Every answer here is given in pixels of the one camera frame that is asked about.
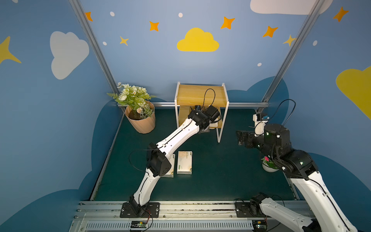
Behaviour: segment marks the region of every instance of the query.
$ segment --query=robotic arm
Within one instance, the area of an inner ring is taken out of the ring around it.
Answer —
[[[157,181],[170,170],[171,164],[168,158],[192,135],[207,129],[210,123],[215,123],[219,116],[218,109],[212,105],[204,111],[201,107],[195,108],[184,123],[167,138],[156,145],[149,144],[144,178],[138,190],[129,199],[136,215],[140,216],[145,212]]]
[[[264,133],[237,131],[239,145],[257,148],[295,184],[312,209],[316,220],[289,210],[260,193],[250,200],[250,211],[271,216],[293,231],[356,232],[341,211],[310,155],[291,147],[290,132],[280,124],[267,124]]]

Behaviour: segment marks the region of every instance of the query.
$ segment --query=small potted plant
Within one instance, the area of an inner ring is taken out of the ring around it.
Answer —
[[[142,134],[151,132],[155,128],[155,107],[146,100],[156,96],[149,95],[145,88],[123,85],[121,82],[117,84],[117,88],[121,90],[119,95],[107,94],[118,104],[127,105],[125,115],[137,132]]]
[[[275,171],[278,171],[278,168],[276,167],[276,165],[273,163],[273,161],[269,160],[268,157],[264,157],[262,158],[262,166],[263,166],[263,169],[267,172],[275,172]]]

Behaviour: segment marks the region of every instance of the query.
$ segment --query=wooden shelf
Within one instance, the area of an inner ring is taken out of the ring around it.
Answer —
[[[178,81],[174,102],[175,102],[175,115],[177,118],[178,127],[181,124],[183,124],[184,121],[188,118],[188,115],[191,112],[191,107],[192,109],[194,109],[195,105],[200,106],[203,105],[204,106],[203,109],[205,110],[212,104],[219,110],[220,113],[221,113],[220,108],[225,107],[223,117],[220,115],[220,117],[222,117],[223,120],[220,120],[218,122],[217,127],[210,127],[210,129],[216,129],[217,140],[218,143],[220,143],[221,133],[223,132],[224,121],[226,120],[226,115],[229,106],[227,90],[224,83],[221,86],[181,85],[180,82]]]
[[[208,85],[179,85],[177,104],[192,106],[201,105],[204,101],[205,92],[207,89],[215,91],[215,100],[213,106],[226,107],[227,98],[223,86],[208,86]],[[208,90],[205,96],[205,106],[209,106],[214,99],[214,92]]]

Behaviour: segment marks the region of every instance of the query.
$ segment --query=yellow star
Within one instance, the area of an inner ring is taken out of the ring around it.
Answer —
[[[343,10],[343,7],[341,7],[339,13],[335,15],[334,19],[337,19],[340,22],[343,16],[348,12],[349,10]]]
[[[13,54],[10,53],[9,51],[9,42],[10,42],[10,36],[8,36],[4,42],[0,44],[0,63],[3,60],[12,60],[18,63],[21,63],[19,59],[17,59]]]
[[[92,17],[90,16],[91,12],[86,12],[85,14],[86,14],[87,19],[93,22]]]
[[[124,43],[127,46],[128,44],[126,43],[126,41],[128,41],[128,39],[123,39],[121,36],[120,36],[120,38],[121,38],[121,42],[120,43]]]
[[[150,30],[156,30],[156,31],[158,31],[158,28],[157,27],[158,27],[158,24],[159,23],[153,23],[153,22],[150,21],[150,24],[151,24],[151,29]]]
[[[227,19],[226,17],[224,17],[224,23],[223,23],[223,25],[221,26],[220,29],[228,28],[230,30],[233,20],[234,19]]]
[[[290,35],[290,38],[285,42],[285,43],[288,43],[289,44],[289,47],[291,47],[291,43],[292,41],[294,41],[296,38],[291,38],[291,35]]]
[[[268,26],[268,29],[267,29],[267,32],[263,35],[263,37],[265,36],[269,36],[269,37],[273,37],[273,33],[278,29],[278,27],[276,28],[271,28],[270,26]]]

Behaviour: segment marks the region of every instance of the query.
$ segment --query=white cloud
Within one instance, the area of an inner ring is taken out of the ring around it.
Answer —
[[[89,54],[89,45],[74,33],[53,32],[50,49],[54,59],[52,72],[59,79],[65,79]]]
[[[309,14],[316,0],[251,0],[250,8],[259,14]],[[325,0],[319,13],[325,12],[332,0]]]

